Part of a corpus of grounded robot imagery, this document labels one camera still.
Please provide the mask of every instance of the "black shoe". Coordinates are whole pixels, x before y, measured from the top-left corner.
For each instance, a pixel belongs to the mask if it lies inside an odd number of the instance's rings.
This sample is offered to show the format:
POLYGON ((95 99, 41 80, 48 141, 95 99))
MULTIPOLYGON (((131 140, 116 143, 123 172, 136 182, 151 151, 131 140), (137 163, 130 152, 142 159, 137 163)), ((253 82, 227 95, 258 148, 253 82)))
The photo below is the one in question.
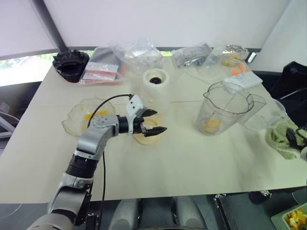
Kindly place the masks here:
POLYGON ((255 205, 263 204, 268 199, 270 199, 271 196, 272 196, 272 193, 268 190, 250 192, 248 194, 249 200, 255 205))

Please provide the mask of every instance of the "black pole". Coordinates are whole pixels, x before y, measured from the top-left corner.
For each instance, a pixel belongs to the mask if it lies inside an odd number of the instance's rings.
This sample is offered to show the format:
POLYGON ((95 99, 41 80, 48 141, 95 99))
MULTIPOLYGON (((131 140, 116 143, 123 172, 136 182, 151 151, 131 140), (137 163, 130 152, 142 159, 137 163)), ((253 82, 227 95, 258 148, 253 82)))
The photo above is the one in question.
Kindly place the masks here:
POLYGON ((48 11, 47 6, 45 5, 44 0, 30 0, 32 6, 37 11, 38 16, 40 17, 43 26, 47 29, 51 39, 55 43, 55 45, 59 48, 59 50, 63 52, 67 52, 68 48, 65 45, 54 21, 48 11))

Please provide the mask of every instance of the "clear plastic bag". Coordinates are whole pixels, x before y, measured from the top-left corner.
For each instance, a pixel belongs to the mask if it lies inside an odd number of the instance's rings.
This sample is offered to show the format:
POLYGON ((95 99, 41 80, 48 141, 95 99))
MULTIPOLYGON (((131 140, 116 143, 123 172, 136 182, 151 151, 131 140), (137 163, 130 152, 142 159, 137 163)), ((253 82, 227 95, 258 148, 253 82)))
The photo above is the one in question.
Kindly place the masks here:
POLYGON ((236 60, 244 61, 249 55, 249 52, 243 46, 227 45, 223 51, 222 64, 228 67, 235 67, 236 60))
POLYGON ((162 68, 163 55, 149 39, 141 38, 128 45, 112 41, 108 45, 122 62, 139 74, 148 69, 162 68))
POLYGON ((190 71, 190 75, 200 79, 201 81, 213 84, 221 80, 223 75, 221 74, 221 62, 222 62, 222 52, 225 46, 214 47, 211 54, 206 58, 202 65, 197 66, 196 73, 190 71))
POLYGON ((173 50, 172 59, 178 68, 201 66, 211 52, 210 46, 207 43, 202 43, 198 46, 173 50))
POLYGON ((97 47, 87 63, 79 84, 121 84, 126 65, 111 48, 97 47))

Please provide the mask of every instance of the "clear plastic container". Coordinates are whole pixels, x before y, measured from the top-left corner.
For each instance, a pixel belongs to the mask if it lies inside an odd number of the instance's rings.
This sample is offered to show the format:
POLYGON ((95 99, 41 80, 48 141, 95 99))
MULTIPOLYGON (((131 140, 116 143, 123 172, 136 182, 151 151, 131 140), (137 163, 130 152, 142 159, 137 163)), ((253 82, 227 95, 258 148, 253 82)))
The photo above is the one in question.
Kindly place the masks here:
POLYGON ((209 136, 224 132, 236 122, 245 123, 265 105, 262 97, 224 81, 211 85, 203 96, 197 127, 209 136))

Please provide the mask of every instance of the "white table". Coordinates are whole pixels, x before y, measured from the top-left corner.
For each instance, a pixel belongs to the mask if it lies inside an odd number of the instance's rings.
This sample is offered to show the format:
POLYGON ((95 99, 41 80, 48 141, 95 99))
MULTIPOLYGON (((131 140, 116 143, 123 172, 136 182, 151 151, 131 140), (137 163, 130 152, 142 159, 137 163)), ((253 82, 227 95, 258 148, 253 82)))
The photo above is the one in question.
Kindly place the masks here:
MULTIPOLYGON (((179 76, 179 71, 168 71, 171 77, 179 76)), ((138 78, 120 86, 80 86, 66 82, 51 68, 0 157, 0 203, 48 202, 77 143, 61 121, 84 98, 135 92, 138 78)), ((107 143, 107 200, 306 185, 306 163, 285 160, 265 142, 265 130, 254 133, 235 124, 218 136, 201 134, 194 120, 208 87, 186 73, 173 82, 172 103, 162 115, 168 130, 154 145, 142 146, 126 134, 107 143)), ((249 91, 269 97, 262 85, 249 91)), ((112 101, 118 114, 126 102, 112 101)), ((102 196, 101 163, 94 175, 92 200, 102 196)))

